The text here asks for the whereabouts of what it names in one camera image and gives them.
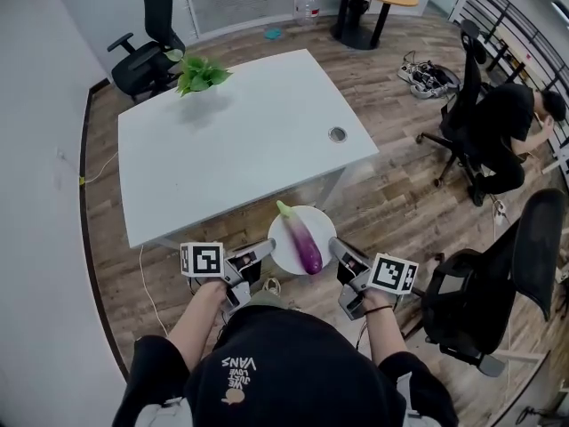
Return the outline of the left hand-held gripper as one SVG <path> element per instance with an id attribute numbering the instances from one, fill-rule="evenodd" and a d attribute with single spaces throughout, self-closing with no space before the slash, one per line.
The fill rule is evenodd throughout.
<path id="1" fill-rule="evenodd" d="M 200 286 L 220 279 L 226 285 L 222 310 L 233 315 L 251 299 L 251 284 L 260 277 L 256 266 L 276 248 L 276 241 L 267 238 L 252 244 L 226 250 L 221 242 L 188 242 L 180 245 L 180 271 L 188 281 Z"/>

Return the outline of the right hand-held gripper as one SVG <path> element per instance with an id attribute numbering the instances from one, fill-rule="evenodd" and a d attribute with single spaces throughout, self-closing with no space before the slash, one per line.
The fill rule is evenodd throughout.
<path id="1" fill-rule="evenodd" d="M 339 305 L 350 320 L 365 315 L 365 291 L 375 289 L 397 299 L 410 294 L 418 272 L 416 262 L 387 254 L 369 257 L 348 242 L 333 237 L 330 253 L 339 261 L 337 279 L 342 284 Z"/>

